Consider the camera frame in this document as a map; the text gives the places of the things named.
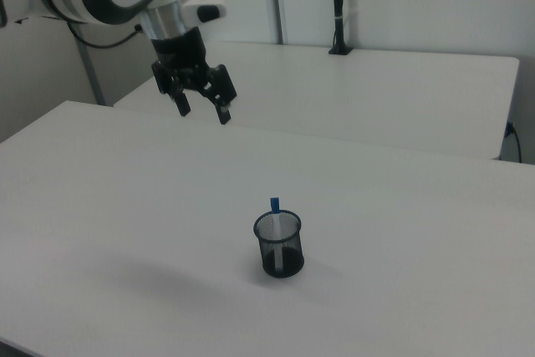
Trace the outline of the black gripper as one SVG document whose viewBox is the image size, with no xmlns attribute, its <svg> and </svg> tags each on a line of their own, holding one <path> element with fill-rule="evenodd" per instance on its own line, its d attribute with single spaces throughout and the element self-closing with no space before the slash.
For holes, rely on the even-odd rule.
<svg viewBox="0 0 535 357">
<path fill-rule="evenodd" d="M 151 65 L 157 88 L 174 101 L 179 114 L 188 115 L 191 107 L 177 73 L 192 73 L 197 82 L 206 82 L 201 94 L 214 105 L 220 123 L 228 123 L 237 92 L 225 65 L 209 68 L 200 29 L 193 28 L 175 38 L 153 39 L 151 43 L 157 55 Z"/>
</svg>

